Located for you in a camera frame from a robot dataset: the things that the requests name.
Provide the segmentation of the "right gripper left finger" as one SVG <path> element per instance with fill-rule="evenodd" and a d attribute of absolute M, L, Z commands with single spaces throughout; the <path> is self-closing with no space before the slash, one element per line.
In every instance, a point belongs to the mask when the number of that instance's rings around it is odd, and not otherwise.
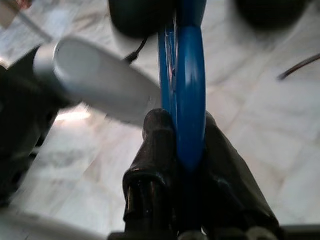
<path fill-rule="evenodd" d="M 125 232 L 169 240 L 175 228 L 176 137 L 170 114 L 151 110 L 143 143 L 123 177 Z"/>

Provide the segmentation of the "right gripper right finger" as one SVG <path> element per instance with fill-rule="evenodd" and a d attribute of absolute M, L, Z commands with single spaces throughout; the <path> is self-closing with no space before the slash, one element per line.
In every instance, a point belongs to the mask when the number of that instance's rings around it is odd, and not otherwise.
<path fill-rule="evenodd" d="M 219 229 L 244 232 L 261 227 L 283 238 L 279 221 L 270 208 L 250 168 L 206 113 L 205 153 L 200 165 L 201 224 L 213 237 Z"/>

